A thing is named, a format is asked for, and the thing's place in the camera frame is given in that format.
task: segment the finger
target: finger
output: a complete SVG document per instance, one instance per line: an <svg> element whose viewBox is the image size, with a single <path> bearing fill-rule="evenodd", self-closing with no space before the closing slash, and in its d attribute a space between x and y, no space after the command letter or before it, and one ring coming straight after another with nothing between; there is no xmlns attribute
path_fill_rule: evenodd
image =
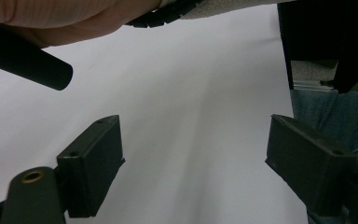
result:
<svg viewBox="0 0 358 224"><path fill-rule="evenodd" d="M140 7L134 7L127 2L130 1L108 7L91 18L63 27L49 29L5 27L37 45L39 48L65 45L111 34L120 28L122 24L156 8L160 0L152 3L149 2L148 4L140 3L138 4L141 5Z"/></svg>
<svg viewBox="0 0 358 224"><path fill-rule="evenodd" d="M117 0L0 0L0 23L34 27L54 28L83 21Z"/></svg>
<svg viewBox="0 0 358 224"><path fill-rule="evenodd" d="M115 13L115 9L108 8L87 20L58 28L34 29L13 26L5 26L5 28L39 48L46 48L108 35L120 28L123 23L119 14Z"/></svg>

